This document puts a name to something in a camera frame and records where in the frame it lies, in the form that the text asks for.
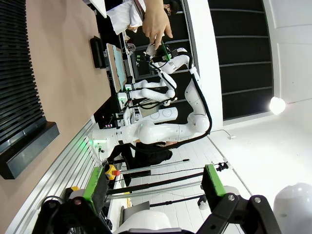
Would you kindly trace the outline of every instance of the robotic arm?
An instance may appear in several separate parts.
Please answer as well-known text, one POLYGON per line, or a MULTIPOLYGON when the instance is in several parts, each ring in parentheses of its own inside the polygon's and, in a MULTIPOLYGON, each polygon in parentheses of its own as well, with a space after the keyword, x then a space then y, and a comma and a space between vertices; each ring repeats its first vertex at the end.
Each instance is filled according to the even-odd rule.
POLYGON ((169 76, 167 73, 163 72, 157 63, 152 63, 155 68, 158 68, 158 76, 161 77, 159 83, 150 82, 148 83, 147 80, 142 80, 138 83, 131 84, 128 86, 128 89, 133 89, 129 92, 130 99, 141 99, 141 98, 148 98, 154 101, 163 102, 165 101, 164 105, 170 105, 171 99, 176 96, 176 82, 169 76), (151 90, 149 88, 159 88, 159 87, 168 87, 168 91, 163 94, 157 91, 151 90))
POLYGON ((144 120, 120 128, 93 130, 93 147, 101 159, 109 157, 116 145, 132 143, 137 139, 144 144, 160 141, 182 142, 203 137, 204 133, 208 134, 211 129, 211 118, 207 104, 199 90, 200 77, 190 58, 186 50, 180 48, 176 57, 166 62, 166 64, 159 63, 156 65, 158 74, 164 79, 163 82, 168 87, 170 87, 169 83, 172 81, 168 74, 173 73, 184 64, 190 68, 189 72, 192 80, 185 90, 185 98, 193 108, 193 112, 187 118, 188 123, 155 125, 150 120, 144 120))

